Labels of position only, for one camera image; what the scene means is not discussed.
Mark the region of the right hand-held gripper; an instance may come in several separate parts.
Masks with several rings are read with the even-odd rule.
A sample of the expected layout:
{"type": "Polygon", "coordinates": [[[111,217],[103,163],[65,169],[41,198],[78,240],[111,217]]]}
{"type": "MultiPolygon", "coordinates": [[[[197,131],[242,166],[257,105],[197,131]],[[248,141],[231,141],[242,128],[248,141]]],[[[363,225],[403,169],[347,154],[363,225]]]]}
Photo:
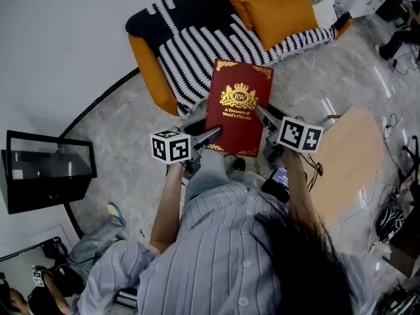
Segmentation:
{"type": "Polygon", "coordinates": [[[289,117],[289,114],[269,104],[258,104],[255,114],[270,134],[266,137],[263,156],[269,165],[275,165],[284,148],[298,153],[311,154],[318,150],[324,128],[307,121],[289,117]]]}

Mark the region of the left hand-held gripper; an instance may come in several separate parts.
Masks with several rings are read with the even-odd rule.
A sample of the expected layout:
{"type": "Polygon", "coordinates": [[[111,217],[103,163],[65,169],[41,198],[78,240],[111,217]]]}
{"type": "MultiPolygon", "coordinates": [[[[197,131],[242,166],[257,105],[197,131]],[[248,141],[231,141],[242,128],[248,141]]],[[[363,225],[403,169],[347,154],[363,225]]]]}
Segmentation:
{"type": "Polygon", "coordinates": [[[205,131],[205,120],[187,122],[179,131],[160,131],[150,135],[152,158],[170,166],[181,163],[184,176],[192,177],[198,171],[199,154],[196,150],[213,144],[222,134],[222,127],[205,131]]]}

